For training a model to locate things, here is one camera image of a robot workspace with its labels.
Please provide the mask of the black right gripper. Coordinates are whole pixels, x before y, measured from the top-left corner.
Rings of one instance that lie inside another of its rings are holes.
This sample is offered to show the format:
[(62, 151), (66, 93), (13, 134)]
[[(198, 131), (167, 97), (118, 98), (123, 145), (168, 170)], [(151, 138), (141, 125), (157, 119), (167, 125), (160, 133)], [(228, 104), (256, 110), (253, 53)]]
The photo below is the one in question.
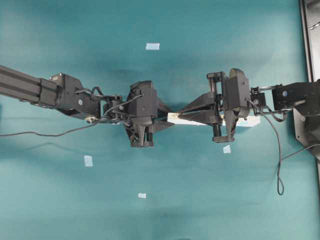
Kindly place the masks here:
[[(217, 83), (223, 85), (227, 79), (224, 72), (212, 72), (206, 75), (210, 92), (197, 97), (178, 112), (178, 117), (183, 120), (194, 121), (212, 126), (215, 143), (233, 142), (236, 132), (237, 116), (233, 110), (225, 110), (223, 94), (218, 93)], [(222, 136), (221, 126), (225, 122), (226, 135)]]

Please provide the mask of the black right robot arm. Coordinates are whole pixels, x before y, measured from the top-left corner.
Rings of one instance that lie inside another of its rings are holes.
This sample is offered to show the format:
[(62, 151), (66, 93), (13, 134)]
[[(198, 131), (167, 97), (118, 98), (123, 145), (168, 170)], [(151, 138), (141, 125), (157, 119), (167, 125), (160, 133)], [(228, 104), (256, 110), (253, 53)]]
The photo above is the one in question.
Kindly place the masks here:
[(320, 139), (320, 82), (295, 82), (288, 85), (250, 87), (240, 69), (207, 74), (210, 91), (179, 111), (184, 120), (213, 129), (213, 142), (233, 142), (236, 124), (253, 111), (256, 116), (272, 115), (283, 122), (291, 110), (305, 118), (302, 134), (308, 143)]

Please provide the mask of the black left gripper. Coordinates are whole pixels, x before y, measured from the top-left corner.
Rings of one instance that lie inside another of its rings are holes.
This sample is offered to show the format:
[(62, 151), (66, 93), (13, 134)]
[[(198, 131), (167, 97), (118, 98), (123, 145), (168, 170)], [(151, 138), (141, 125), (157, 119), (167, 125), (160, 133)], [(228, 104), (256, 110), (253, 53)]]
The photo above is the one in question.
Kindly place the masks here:
[(164, 118), (172, 110), (159, 97), (157, 97), (157, 107), (125, 107), (123, 116), (123, 126), (128, 135), (132, 148), (148, 148), (154, 146), (153, 134), (175, 124)]

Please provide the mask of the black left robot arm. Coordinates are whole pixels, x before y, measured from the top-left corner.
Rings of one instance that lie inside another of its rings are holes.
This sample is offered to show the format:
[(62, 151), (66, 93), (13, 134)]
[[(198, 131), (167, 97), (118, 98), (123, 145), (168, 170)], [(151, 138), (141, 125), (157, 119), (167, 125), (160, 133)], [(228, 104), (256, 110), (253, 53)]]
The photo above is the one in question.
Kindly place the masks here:
[(174, 126), (167, 120), (171, 109), (149, 80), (132, 84), (123, 100), (120, 95), (103, 94), (97, 86), (85, 88), (79, 79), (62, 72), (44, 79), (1, 66), (0, 93), (85, 120), (88, 127), (122, 123), (133, 148), (154, 146), (153, 134)]

